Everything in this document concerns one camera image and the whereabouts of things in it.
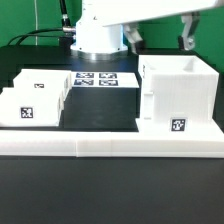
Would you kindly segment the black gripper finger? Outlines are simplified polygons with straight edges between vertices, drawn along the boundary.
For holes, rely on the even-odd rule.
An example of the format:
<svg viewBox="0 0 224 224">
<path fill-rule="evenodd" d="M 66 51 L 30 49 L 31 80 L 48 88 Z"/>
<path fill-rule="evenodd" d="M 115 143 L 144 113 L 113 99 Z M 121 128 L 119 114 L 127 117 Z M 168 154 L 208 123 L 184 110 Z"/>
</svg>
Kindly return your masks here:
<svg viewBox="0 0 224 224">
<path fill-rule="evenodd" d="M 195 31 L 200 21 L 199 12 L 190 12 L 181 16 L 184 28 L 178 37 L 178 44 L 181 50 L 192 50 L 195 47 Z"/>
<path fill-rule="evenodd" d="M 126 39 L 130 43 L 132 52 L 140 54 L 144 49 L 144 40 L 138 32 L 138 25 L 136 23 L 125 24 L 123 30 Z"/>
</svg>

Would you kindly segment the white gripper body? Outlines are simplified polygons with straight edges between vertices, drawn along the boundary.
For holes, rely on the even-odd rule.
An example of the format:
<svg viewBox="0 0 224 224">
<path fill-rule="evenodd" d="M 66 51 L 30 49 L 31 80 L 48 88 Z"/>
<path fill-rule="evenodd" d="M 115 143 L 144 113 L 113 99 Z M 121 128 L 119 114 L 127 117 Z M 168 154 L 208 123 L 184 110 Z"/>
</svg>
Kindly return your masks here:
<svg viewBox="0 0 224 224">
<path fill-rule="evenodd" d="M 224 0 L 105 0 L 99 20 L 105 26 L 126 24 L 224 6 Z"/>
</svg>

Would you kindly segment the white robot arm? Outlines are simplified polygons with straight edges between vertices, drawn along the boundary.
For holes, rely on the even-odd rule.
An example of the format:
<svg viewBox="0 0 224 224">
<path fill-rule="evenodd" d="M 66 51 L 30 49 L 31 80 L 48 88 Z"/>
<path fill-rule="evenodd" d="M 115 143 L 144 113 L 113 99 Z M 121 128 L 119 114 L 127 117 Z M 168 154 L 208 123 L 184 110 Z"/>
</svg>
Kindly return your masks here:
<svg viewBox="0 0 224 224">
<path fill-rule="evenodd" d="M 82 0 L 71 50 L 90 60 L 109 60 L 128 51 L 123 43 L 126 37 L 132 52 L 139 54 L 145 41 L 138 22 L 180 15 L 184 29 L 178 42 L 181 49 L 189 51 L 195 47 L 200 12 L 223 6 L 224 0 Z"/>
</svg>

